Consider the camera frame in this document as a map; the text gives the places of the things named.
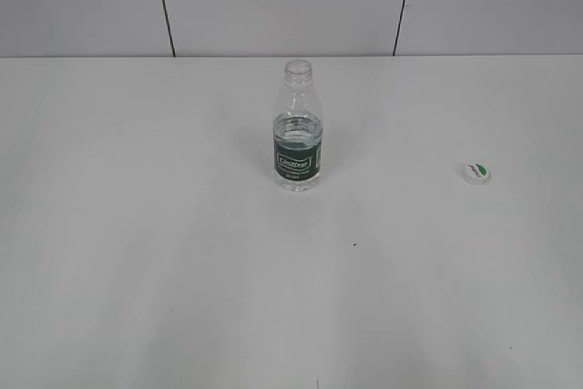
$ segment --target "white bottle cap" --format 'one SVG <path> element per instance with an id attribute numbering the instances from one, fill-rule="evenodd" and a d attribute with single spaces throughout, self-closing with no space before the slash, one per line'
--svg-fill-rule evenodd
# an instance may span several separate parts
<path id="1" fill-rule="evenodd" d="M 490 170 L 483 164 L 465 164 L 464 179 L 470 184 L 486 184 L 490 179 Z"/>

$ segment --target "water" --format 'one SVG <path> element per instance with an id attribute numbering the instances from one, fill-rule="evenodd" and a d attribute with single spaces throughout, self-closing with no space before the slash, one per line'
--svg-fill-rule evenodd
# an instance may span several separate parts
<path id="1" fill-rule="evenodd" d="M 280 115 L 273 121 L 273 139 L 282 153 L 287 149 L 297 159 L 309 158 L 312 172 L 306 180 L 294 181 L 284 178 L 276 170 L 275 181 L 285 189 L 302 191 L 312 187 L 320 177 L 320 144 L 322 143 L 322 122 L 313 114 L 303 116 Z"/>

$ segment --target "bottle mouth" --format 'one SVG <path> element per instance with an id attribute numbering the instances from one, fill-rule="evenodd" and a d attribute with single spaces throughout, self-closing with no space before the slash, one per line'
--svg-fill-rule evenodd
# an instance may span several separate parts
<path id="1" fill-rule="evenodd" d="M 305 59 L 293 59 L 285 65 L 285 82 L 294 85 L 312 82 L 312 65 Z"/>

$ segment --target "black line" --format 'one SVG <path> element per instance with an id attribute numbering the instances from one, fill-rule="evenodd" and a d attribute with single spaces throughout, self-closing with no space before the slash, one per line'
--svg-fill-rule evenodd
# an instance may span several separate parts
<path id="1" fill-rule="evenodd" d="M 166 8 L 166 0 L 162 0 L 162 8 L 164 8 L 164 18 L 166 18 L 166 28 L 168 29 L 168 37 L 170 39 L 170 48 L 172 49 L 172 56 L 176 57 L 176 50 L 174 49 L 174 38 L 172 38 L 172 29 L 170 29 L 170 21 L 168 20 L 168 9 Z"/>
<path id="2" fill-rule="evenodd" d="M 397 53 L 397 44 L 399 43 L 399 35 L 401 34 L 401 22 L 403 22 L 403 12 L 406 2 L 407 0 L 403 0 L 403 4 L 401 5 L 401 14 L 399 15 L 399 26 L 397 27 L 397 35 L 394 38 L 393 56 Z"/>

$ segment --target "bottle neck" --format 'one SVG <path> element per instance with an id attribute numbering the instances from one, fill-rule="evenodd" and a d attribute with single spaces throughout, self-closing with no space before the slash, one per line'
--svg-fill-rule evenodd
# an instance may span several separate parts
<path id="1" fill-rule="evenodd" d="M 312 85 L 312 65 L 303 59 L 293 59 L 285 66 L 283 82 L 293 88 L 307 88 Z"/>

